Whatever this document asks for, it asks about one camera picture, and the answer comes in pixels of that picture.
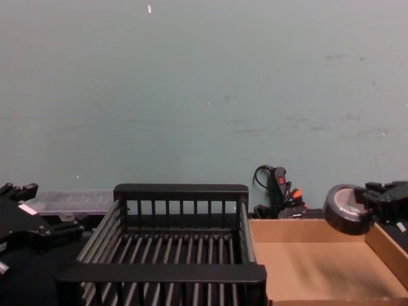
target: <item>painted wall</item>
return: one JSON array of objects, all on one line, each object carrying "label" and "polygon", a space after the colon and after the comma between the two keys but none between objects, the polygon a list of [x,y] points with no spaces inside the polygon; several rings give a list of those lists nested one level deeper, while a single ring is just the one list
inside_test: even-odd
[{"label": "painted wall", "polygon": [[[0,179],[407,179],[408,2],[0,0]],[[263,203],[251,189],[251,204]]]}]

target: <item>duct tape roll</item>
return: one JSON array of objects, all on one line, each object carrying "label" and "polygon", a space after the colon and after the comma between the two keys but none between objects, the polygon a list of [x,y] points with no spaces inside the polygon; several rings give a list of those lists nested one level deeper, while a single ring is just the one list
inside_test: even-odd
[{"label": "duct tape roll", "polygon": [[348,184],[331,188],[323,207],[326,221],[348,235],[367,233],[373,224],[373,217],[365,209],[364,192],[364,188]]}]

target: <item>brown cardboard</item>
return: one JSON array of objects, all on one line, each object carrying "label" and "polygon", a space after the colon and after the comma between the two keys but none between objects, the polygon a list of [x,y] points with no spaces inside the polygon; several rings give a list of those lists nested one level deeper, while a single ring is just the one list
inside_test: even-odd
[{"label": "brown cardboard", "polygon": [[249,223],[273,306],[408,305],[408,256],[380,227],[356,237],[324,220]]}]

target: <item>white label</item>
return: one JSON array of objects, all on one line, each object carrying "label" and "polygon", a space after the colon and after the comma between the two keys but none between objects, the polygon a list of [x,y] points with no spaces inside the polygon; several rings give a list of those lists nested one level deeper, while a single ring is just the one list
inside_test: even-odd
[{"label": "white label", "polygon": [[404,226],[401,222],[398,222],[398,223],[397,223],[397,226],[398,226],[398,228],[401,230],[402,233],[407,230],[407,229],[405,228],[405,226]]},{"label": "white label", "polygon": [[30,215],[37,214],[37,212],[34,209],[32,209],[31,207],[28,207],[26,204],[21,204],[18,207],[20,207],[25,212],[28,212]]},{"label": "white label", "polygon": [[0,252],[5,251],[6,248],[7,248],[7,242],[5,242],[5,243],[3,243],[3,244],[0,244]]}]

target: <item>black table surface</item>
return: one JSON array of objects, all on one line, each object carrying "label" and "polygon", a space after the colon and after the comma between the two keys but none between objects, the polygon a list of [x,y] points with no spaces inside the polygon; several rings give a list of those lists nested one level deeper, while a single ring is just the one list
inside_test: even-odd
[{"label": "black table surface", "polygon": [[0,261],[10,267],[10,273],[0,279],[0,305],[57,306],[53,275],[59,265],[75,260],[89,237],[83,235],[79,241],[44,254],[13,251],[0,256]]}]

